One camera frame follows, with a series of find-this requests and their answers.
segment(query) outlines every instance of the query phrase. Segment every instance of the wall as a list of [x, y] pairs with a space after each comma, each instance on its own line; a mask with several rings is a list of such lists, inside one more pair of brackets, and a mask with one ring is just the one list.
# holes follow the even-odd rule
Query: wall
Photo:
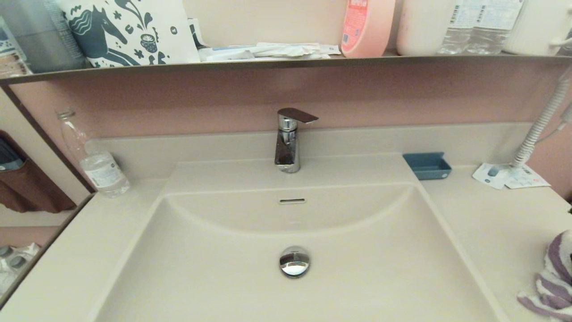
[[[68, 104], [103, 137], [270, 131], [284, 107], [320, 116], [312, 128], [531, 121], [564, 69], [498, 61], [173, 72], [12, 89], [65, 148], [53, 109]], [[572, 191], [569, 140], [569, 131], [554, 137], [530, 163], [563, 196]]]
[[57, 232], [54, 227], [0, 227], [0, 246], [22, 247], [35, 242], [42, 246]]

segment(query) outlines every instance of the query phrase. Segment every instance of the plastic water bottle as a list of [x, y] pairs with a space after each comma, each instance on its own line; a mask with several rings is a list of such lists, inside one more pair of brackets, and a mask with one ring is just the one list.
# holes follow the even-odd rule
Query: plastic water bottle
[[491, 55], [502, 51], [521, 12], [524, 0], [487, 0], [483, 4], [467, 51]]
[[102, 149], [97, 152], [86, 151], [85, 144], [95, 137], [83, 122], [76, 119], [76, 113], [67, 109], [57, 115], [68, 150], [97, 190], [108, 198], [116, 198], [126, 193], [131, 184], [111, 153]]
[[484, 0], [458, 0], [439, 54], [456, 55], [467, 49]]
[[0, 17], [0, 78], [31, 74], [26, 65], [26, 55]]

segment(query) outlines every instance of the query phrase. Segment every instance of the paper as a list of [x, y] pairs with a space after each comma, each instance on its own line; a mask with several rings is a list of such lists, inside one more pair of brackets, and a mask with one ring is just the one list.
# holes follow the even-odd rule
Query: paper
[[253, 46], [204, 48], [200, 49], [198, 54], [203, 62], [215, 62], [229, 60], [328, 59], [330, 54], [341, 54], [341, 52], [336, 45], [259, 42]]
[[546, 180], [527, 165], [513, 168], [509, 164], [483, 163], [472, 177], [497, 190], [503, 189], [504, 186], [510, 189], [550, 187]]

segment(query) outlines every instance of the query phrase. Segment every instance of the white sink basin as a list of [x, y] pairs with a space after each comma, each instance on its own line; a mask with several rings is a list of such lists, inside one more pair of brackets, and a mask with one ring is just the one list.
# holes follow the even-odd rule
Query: white sink basin
[[165, 194], [97, 321], [497, 321], [419, 187]]

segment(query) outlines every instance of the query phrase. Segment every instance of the faucet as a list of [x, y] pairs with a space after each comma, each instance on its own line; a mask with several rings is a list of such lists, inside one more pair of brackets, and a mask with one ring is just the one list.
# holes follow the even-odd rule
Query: faucet
[[298, 144], [298, 122], [313, 123], [318, 117], [296, 108], [283, 108], [278, 111], [278, 138], [274, 164], [286, 173], [300, 171], [300, 146]]

